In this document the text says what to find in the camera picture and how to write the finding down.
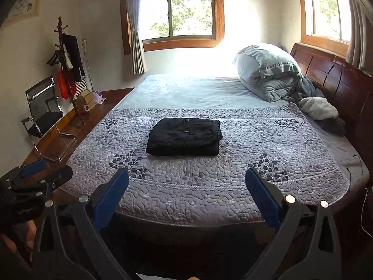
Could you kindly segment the person's left hand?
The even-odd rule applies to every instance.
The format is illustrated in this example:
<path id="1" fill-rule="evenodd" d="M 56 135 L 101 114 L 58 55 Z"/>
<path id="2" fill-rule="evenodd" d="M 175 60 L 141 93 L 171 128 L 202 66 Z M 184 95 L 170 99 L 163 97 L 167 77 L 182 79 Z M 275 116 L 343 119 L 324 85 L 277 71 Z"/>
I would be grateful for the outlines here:
<path id="1" fill-rule="evenodd" d="M 29 220 L 25 223 L 11 225 L 10 229 L 7 229 L 6 233 L 1 236 L 12 253 L 17 252 L 19 249 L 17 244 L 19 243 L 22 244 L 27 251 L 31 251 L 34 249 L 36 231 L 37 227 L 34 221 Z"/>

